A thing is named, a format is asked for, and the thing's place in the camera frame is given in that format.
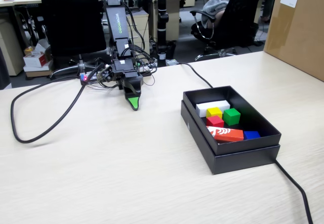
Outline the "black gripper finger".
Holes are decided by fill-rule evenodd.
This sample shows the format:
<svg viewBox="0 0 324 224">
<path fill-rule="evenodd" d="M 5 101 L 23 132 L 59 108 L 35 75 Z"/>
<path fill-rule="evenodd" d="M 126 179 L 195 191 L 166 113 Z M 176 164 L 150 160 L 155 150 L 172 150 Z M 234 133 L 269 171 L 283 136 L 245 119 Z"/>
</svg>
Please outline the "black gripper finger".
<svg viewBox="0 0 324 224">
<path fill-rule="evenodd" d="M 140 96 L 143 76 L 137 71 L 126 72 L 123 78 L 123 88 L 126 96 Z"/>
<path fill-rule="evenodd" d="M 125 99 L 130 104 L 131 108 L 134 111 L 137 111 L 139 109 L 140 96 L 127 87 L 124 87 L 124 94 L 125 94 Z"/>
</svg>

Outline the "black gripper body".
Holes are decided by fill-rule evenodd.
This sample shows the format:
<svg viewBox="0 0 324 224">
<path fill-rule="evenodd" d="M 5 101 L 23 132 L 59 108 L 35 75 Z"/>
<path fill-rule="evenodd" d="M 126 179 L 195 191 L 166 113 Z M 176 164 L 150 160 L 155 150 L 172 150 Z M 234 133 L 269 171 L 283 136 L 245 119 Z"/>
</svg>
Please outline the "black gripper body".
<svg viewBox="0 0 324 224">
<path fill-rule="evenodd" d="M 111 68 L 113 80 L 137 76 L 137 70 L 134 68 L 133 59 L 114 60 L 111 64 Z"/>
</svg>

